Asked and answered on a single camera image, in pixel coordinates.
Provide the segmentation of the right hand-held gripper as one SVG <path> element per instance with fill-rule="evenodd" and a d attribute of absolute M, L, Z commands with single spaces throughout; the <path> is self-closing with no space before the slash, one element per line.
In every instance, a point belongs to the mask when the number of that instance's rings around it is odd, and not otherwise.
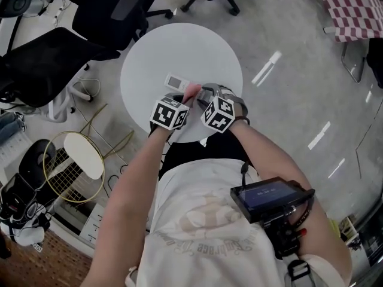
<path fill-rule="evenodd" d="M 239 117 L 246 117 L 248 108 L 244 100 L 229 88 L 216 83 L 201 87 L 198 106 L 203 110 L 201 121 L 204 126 L 224 133 Z"/>

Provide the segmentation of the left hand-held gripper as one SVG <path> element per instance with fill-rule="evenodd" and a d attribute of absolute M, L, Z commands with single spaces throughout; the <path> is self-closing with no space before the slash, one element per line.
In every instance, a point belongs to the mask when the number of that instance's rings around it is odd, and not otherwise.
<path fill-rule="evenodd" d="M 168 93 L 157 100 L 150 116 L 150 130 L 163 127 L 177 130 L 186 123 L 190 107 L 183 104 L 187 97 L 182 93 Z"/>

